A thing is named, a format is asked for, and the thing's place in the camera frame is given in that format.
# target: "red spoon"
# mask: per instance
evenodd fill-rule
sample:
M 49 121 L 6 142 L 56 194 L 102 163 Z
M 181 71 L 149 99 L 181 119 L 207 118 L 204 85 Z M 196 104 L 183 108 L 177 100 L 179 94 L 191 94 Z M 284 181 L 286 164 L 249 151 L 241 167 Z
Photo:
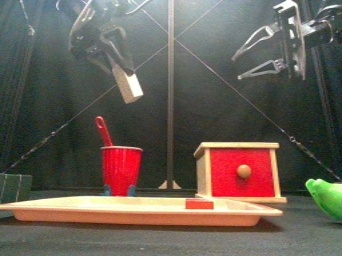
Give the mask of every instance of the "red spoon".
M 109 135 L 102 117 L 97 116 L 94 118 L 94 122 L 96 122 L 96 126 L 97 126 L 97 129 L 98 129 L 100 135 L 101 135 L 104 146 L 105 147 L 113 146 L 112 145 L 112 140 L 111 140 L 111 135 Z

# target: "wooden knob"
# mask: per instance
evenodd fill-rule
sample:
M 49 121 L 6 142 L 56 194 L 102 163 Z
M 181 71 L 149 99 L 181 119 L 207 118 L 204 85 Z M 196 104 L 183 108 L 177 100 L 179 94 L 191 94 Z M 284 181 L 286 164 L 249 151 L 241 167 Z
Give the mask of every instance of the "wooden knob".
M 245 164 L 240 165 L 236 170 L 237 176 L 247 179 L 251 176 L 251 167 Z

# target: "dark green box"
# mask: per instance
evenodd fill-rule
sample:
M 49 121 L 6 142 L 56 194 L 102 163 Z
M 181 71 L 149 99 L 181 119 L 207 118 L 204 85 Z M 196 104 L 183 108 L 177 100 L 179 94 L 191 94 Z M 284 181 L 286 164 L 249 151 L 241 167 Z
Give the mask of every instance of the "dark green box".
M 30 175 L 0 174 L 0 203 L 29 200 L 30 186 Z

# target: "black backdrop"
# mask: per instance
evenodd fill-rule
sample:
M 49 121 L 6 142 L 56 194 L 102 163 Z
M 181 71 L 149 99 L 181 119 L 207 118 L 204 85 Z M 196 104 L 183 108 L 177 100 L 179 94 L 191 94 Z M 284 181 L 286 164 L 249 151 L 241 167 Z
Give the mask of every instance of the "black backdrop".
M 251 33 L 272 23 L 272 6 L 280 2 L 175 0 L 172 173 L 181 188 L 196 188 L 192 154 L 204 141 L 277 142 L 283 190 L 303 189 L 308 178 L 332 181 L 279 127 L 340 174 L 340 46 L 334 43 L 318 51 L 328 95 L 324 104 L 310 51 L 306 81 L 290 82 L 283 76 L 236 79 L 265 60 L 279 58 L 275 47 L 231 61 Z M 308 2 L 316 12 L 319 1 Z M 68 52 L 72 22 L 56 10 L 56 1 L 24 3 L 33 36 L 26 34 L 18 1 L 0 4 L 1 169 L 66 124 L 8 173 L 32 174 L 36 189 L 100 187 L 101 140 L 93 118 L 101 115 L 115 144 L 144 150 L 137 186 L 156 188 L 167 179 L 168 1 L 153 0 L 144 12 L 117 20 L 144 91 L 139 101 L 127 105 L 117 87 L 111 89 L 113 78 Z

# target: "red cup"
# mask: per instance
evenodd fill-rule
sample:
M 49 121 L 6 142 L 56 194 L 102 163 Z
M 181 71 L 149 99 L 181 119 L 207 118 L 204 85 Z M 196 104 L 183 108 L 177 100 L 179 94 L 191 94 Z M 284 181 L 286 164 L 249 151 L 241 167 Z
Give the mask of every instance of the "red cup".
M 141 153 L 140 148 L 101 147 L 102 181 L 113 196 L 127 196 L 129 186 L 136 186 Z

